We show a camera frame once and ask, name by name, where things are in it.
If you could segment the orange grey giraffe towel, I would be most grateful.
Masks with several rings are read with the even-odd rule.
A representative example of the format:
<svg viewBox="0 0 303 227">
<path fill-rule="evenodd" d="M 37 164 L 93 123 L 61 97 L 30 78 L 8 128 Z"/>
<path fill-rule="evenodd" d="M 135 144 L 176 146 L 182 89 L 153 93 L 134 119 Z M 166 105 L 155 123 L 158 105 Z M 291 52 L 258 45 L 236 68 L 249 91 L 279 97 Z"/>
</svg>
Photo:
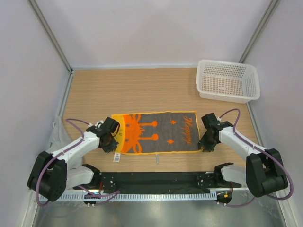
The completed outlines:
<svg viewBox="0 0 303 227">
<path fill-rule="evenodd" d="M 116 152 L 124 155 L 153 155 L 200 152 L 196 111 L 121 113 Z"/>
</svg>

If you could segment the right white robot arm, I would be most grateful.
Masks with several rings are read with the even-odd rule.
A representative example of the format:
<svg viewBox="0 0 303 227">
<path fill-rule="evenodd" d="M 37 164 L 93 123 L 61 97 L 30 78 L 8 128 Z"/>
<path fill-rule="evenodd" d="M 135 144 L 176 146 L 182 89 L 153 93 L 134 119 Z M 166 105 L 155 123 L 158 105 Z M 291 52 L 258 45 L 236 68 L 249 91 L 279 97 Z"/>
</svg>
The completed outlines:
<svg viewBox="0 0 303 227">
<path fill-rule="evenodd" d="M 213 175 L 215 185 L 225 187 L 229 182 L 245 185 L 257 198 L 284 189 L 289 189 L 284 200 L 293 195 L 293 181 L 276 149 L 266 149 L 253 143 L 237 131 L 235 124 L 222 122 L 214 113 L 204 115 L 202 122 L 206 132 L 198 142 L 199 148 L 212 152 L 217 144 L 222 143 L 246 162 L 245 168 L 234 164 L 222 165 L 221 170 Z"/>
</svg>

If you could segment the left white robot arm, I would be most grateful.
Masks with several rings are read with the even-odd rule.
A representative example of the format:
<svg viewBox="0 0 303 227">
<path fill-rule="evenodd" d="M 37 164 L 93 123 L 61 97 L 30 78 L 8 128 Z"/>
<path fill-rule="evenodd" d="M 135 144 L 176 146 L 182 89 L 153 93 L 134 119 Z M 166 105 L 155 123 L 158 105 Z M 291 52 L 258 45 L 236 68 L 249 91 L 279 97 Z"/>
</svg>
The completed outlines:
<svg viewBox="0 0 303 227">
<path fill-rule="evenodd" d="M 35 191 L 38 206 L 45 206 L 40 197 L 47 202 L 54 202 L 67 189 L 96 189 L 101 183 L 101 172 L 89 164 L 83 164 L 82 158 L 89 152 L 100 148 L 112 152 L 118 142 L 115 140 L 120 123 L 110 117 L 96 124 L 87 124 L 80 137 L 63 148 L 37 155 L 27 181 L 29 189 Z"/>
</svg>

